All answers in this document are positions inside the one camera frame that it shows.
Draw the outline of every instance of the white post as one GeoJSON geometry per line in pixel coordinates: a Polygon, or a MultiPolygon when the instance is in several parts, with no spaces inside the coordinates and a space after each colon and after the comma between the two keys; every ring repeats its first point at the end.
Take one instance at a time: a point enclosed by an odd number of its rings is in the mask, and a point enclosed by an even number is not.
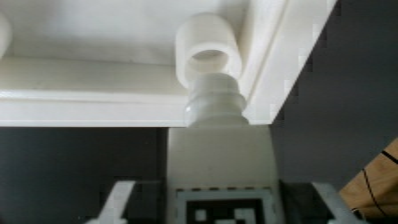
{"type": "Polygon", "coordinates": [[[332,185],[327,183],[314,182],[312,186],[334,215],[334,219],[328,220],[327,224],[366,224],[366,222],[360,221],[352,214],[350,208],[344,204],[343,198],[337,194],[332,185]]]}
{"type": "Polygon", "coordinates": [[[133,181],[117,181],[97,219],[90,220],[87,224],[126,224],[126,220],[121,219],[121,216],[126,208],[133,185],[133,181]]]}
{"type": "Polygon", "coordinates": [[[176,224],[177,190],[268,188],[282,224],[279,178],[268,126],[250,126],[241,116],[245,99],[236,80],[202,75],[190,88],[188,128],[169,129],[167,223],[176,224]]]}

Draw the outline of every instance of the wooden surface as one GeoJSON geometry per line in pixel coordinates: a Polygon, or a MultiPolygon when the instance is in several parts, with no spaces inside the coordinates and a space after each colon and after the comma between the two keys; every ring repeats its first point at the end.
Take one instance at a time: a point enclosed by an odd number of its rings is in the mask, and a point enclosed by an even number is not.
{"type": "MultiPolygon", "coordinates": [[[[398,158],[398,138],[384,149],[384,153],[392,158],[398,158]]],[[[366,218],[385,217],[385,215],[398,217],[398,163],[384,153],[376,155],[364,167],[366,172],[359,172],[339,191],[348,207],[359,210],[366,218]]]]}

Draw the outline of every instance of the dark gray wall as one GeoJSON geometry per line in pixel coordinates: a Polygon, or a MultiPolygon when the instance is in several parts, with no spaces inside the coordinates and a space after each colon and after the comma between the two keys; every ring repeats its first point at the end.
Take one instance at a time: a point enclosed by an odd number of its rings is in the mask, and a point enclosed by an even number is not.
{"type": "Polygon", "coordinates": [[[339,188],[398,137],[396,0],[339,2],[272,134],[282,179],[339,188]]]}
{"type": "Polygon", "coordinates": [[[133,223],[161,220],[165,129],[0,128],[0,223],[81,224],[117,180],[133,223]]]}

